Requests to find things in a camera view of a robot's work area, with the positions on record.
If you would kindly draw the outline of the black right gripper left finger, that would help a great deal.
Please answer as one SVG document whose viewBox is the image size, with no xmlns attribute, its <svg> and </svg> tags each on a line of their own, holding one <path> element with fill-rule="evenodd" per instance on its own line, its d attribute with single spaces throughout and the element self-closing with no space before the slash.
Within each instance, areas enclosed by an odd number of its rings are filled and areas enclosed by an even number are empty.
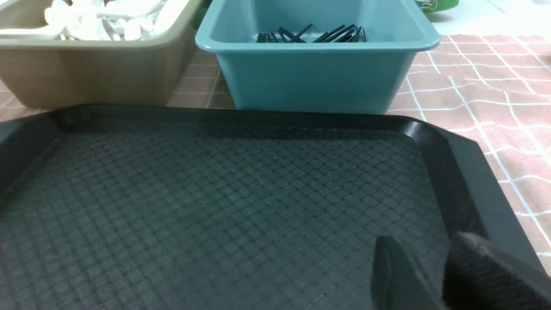
<svg viewBox="0 0 551 310">
<path fill-rule="evenodd" d="M 396 238 L 375 242 L 371 275 L 374 310 L 446 310 L 417 257 Z"/>
</svg>

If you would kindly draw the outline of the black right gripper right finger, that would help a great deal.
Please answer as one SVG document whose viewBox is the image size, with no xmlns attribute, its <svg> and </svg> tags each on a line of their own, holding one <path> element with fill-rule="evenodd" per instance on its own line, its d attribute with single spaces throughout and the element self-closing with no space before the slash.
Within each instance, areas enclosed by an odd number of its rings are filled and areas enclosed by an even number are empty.
<svg viewBox="0 0 551 310">
<path fill-rule="evenodd" d="M 550 277 L 472 233 L 451 239 L 443 275 L 451 310 L 548 310 Z"/>
</svg>

